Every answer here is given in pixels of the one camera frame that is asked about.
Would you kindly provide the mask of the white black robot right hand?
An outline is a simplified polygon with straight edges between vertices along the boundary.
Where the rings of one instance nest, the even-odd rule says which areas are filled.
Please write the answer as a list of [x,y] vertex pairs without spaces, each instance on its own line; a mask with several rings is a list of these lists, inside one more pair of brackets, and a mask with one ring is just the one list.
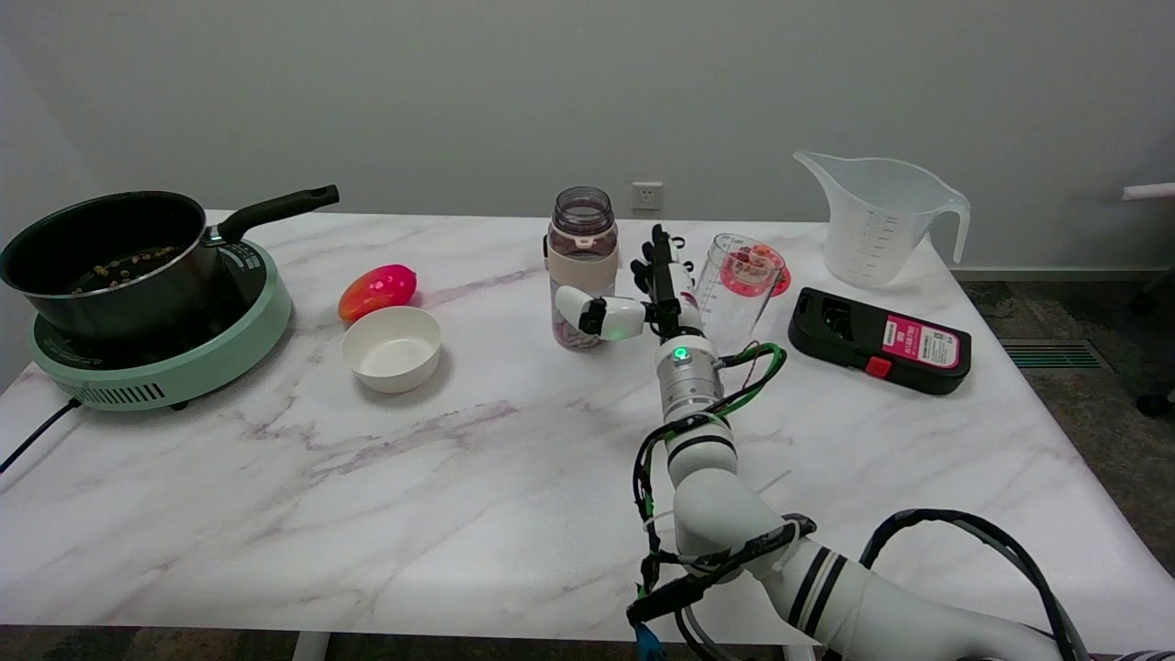
[[654,223],[642,255],[630,262],[643,298],[591,296],[579,288],[555,289],[553,309],[579,333],[602,342],[624,342],[650,330],[663,342],[680,335],[701,335],[701,312],[694,296],[693,264],[679,259],[685,244],[662,223]]

